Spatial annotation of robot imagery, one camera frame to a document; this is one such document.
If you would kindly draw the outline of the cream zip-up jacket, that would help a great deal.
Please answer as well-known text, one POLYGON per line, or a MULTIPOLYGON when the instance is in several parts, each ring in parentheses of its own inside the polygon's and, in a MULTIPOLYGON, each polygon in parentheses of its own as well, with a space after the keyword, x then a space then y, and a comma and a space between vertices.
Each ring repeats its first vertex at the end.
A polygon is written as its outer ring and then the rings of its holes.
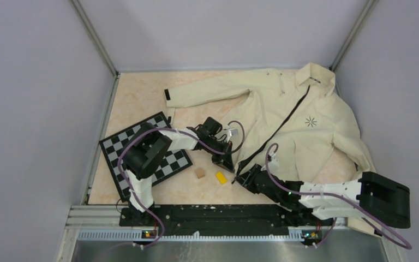
POLYGON ((165 90, 168 108, 189 108, 247 95, 223 118, 242 123, 245 137, 233 142, 235 173, 264 165, 268 147, 276 143, 279 168, 273 175, 284 181, 314 182, 334 149, 356 165, 353 178, 375 171, 361 139, 352 109, 334 91, 334 72, 308 63, 295 72, 274 68, 215 76, 165 90))

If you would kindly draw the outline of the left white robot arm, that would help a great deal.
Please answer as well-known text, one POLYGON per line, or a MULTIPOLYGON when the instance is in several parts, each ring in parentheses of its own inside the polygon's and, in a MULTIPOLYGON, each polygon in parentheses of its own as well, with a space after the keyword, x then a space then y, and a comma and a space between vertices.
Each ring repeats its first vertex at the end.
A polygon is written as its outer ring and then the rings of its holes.
POLYGON ((133 220, 143 226, 152 221, 152 175, 168 152, 204 150, 211 154, 213 164, 234 172, 232 154, 240 150, 241 146, 233 148, 231 139, 238 134, 242 139, 245 138, 242 126, 223 126, 211 117, 203 124, 183 129, 157 128, 149 123, 142 126, 126 143, 117 161, 120 174, 127 180, 130 188, 129 203, 134 209, 133 220))

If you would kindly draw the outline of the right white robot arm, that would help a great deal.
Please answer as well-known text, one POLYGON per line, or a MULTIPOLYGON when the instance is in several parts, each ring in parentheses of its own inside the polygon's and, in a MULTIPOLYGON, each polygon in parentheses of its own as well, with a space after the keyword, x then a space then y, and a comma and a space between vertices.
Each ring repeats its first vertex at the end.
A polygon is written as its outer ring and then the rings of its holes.
POLYGON ((282 181, 255 164, 235 181, 254 194, 263 194, 299 220, 312 225, 334 217, 370 218, 393 228, 411 226, 410 189, 394 180, 366 171, 356 180, 319 184, 282 181))

